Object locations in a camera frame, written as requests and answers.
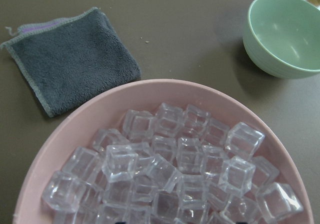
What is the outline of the pink bowl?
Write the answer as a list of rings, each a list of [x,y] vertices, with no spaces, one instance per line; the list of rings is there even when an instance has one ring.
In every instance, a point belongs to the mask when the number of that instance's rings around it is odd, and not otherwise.
[[[72,112],[49,136],[24,179],[13,215],[15,224],[50,224],[53,213],[42,204],[41,195],[52,174],[61,169],[79,146],[87,147],[100,127],[117,128],[129,109],[154,111],[161,103],[178,107],[188,104],[209,111],[233,126],[245,122],[263,132],[257,154],[280,170],[278,181],[289,184],[302,203],[303,212],[284,220],[286,224],[312,224],[313,212],[303,180],[291,156],[272,130],[250,109],[213,88],[176,79],[135,81],[99,94]]]

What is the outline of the green bowl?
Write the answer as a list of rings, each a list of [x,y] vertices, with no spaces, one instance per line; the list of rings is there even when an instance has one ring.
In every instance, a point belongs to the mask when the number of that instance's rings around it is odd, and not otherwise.
[[[304,0],[254,0],[243,29],[253,63],[282,79],[320,73],[320,11]]]

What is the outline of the grey microfibre cloth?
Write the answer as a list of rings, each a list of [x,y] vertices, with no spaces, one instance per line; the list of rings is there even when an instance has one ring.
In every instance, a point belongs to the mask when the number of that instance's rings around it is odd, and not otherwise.
[[[141,77],[136,60],[97,7],[21,25],[1,48],[15,60],[49,117]]]

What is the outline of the clear ice cubes heap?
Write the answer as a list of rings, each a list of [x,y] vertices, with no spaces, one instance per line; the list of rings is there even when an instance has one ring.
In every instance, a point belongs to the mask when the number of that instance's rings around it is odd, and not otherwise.
[[[130,109],[74,150],[42,201],[55,224],[276,224],[304,208],[256,155],[264,139],[191,104]]]

